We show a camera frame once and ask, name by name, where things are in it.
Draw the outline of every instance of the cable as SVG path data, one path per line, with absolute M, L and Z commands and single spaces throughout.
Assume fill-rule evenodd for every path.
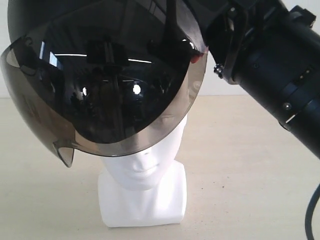
M 306 233 L 307 240 L 315 240 L 314 234 L 312 232 L 312 218 L 313 218 L 319 199 L 320 199 L 320 184 L 315 190 L 305 214 L 304 226 L 305 226 L 305 233 Z

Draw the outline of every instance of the wall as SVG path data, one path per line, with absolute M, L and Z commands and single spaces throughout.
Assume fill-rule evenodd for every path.
M 307 8 L 312 13 L 320 16 L 320 2 L 318 0 L 283 0 L 289 9 L 292 9 L 295 5 L 300 5 L 303 8 Z M 0 52 L 9 46 L 9 34 L 7 27 L 7 4 L 8 0 L 0 0 Z M 315 23 L 314 30 L 320 33 L 320 19 Z M 212 56 L 209 57 L 206 75 L 200 95 L 211 96 L 211 95 L 244 95 L 246 92 L 239 86 L 228 85 L 224 80 L 218 78 L 213 68 L 215 62 Z M 3 77 L 0 74 L 0 98 L 9 97 L 6 85 Z

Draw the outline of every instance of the visor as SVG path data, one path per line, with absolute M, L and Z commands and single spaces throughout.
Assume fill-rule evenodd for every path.
M 207 47 L 183 0 L 102 0 L 1 55 L 9 94 L 67 167 L 74 151 L 120 157 L 170 134 L 196 99 Z

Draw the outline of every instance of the mannequin head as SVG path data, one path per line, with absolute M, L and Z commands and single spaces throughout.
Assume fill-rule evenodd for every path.
M 130 191 L 146 191 L 158 185 L 179 151 L 185 117 L 162 141 L 141 152 L 122 157 L 103 157 L 113 179 Z

